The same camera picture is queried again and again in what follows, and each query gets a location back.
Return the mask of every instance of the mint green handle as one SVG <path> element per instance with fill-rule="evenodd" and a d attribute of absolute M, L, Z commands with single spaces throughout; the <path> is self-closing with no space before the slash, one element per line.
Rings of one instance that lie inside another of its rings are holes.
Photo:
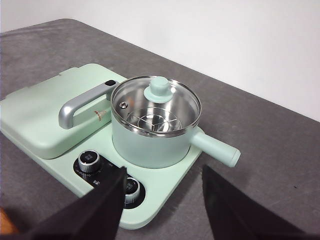
<path fill-rule="evenodd" d="M 235 147 L 200 131 L 197 131 L 191 137 L 190 143 L 230 168 L 233 168 L 236 165 L 241 154 Z"/>

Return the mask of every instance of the lid knob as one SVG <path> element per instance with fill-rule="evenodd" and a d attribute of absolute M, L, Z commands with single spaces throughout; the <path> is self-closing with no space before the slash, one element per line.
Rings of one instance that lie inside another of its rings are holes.
<path fill-rule="evenodd" d="M 143 92 L 146 99 L 156 104 L 164 104 L 172 99 L 172 92 L 168 79 L 163 76 L 156 76 L 150 85 Z"/>

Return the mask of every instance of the gray table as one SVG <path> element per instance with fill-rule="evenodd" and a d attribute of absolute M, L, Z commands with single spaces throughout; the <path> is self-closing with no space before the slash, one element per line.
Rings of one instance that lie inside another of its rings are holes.
<path fill-rule="evenodd" d="M 117 239 L 212 239 L 204 164 L 302 230 L 320 234 L 320 123 L 310 118 L 71 19 L 1 35 L 1 98 L 87 63 L 127 78 L 160 75 L 185 83 L 202 101 L 199 126 L 242 153 L 235 168 L 202 153 L 154 220 L 139 230 L 119 229 Z M 19 229 L 76 199 L 1 135 L 1 206 Z"/>

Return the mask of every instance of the control knob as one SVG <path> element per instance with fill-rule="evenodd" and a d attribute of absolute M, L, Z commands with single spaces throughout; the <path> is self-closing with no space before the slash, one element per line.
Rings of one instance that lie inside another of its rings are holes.
<path fill-rule="evenodd" d="M 133 177 L 126 178 L 126 188 L 125 188 L 125 204 L 134 203 L 140 194 L 140 183 Z"/>
<path fill-rule="evenodd" d="M 98 171 L 101 166 L 99 153 L 94 150 L 83 151 L 78 157 L 78 165 L 80 170 L 84 173 Z"/>

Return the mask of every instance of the appliance base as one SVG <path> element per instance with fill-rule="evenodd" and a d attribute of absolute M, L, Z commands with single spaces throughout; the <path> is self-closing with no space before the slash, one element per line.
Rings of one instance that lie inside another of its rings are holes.
<path fill-rule="evenodd" d="M 120 227 L 128 230 L 142 228 L 156 216 L 202 152 L 192 145 L 187 155 L 172 166 L 158 169 L 136 166 L 123 159 L 115 150 L 112 142 L 112 124 L 108 123 L 61 156 L 53 159 L 43 159 L 29 151 L 4 129 L 2 129 L 2 132 L 19 149 L 78 197 L 82 197 L 93 189 L 73 169 L 75 159 L 81 152 L 92 149 L 117 167 L 125 166 L 128 174 L 144 185 L 146 192 L 144 201 L 138 207 L 123 209 Z"/>

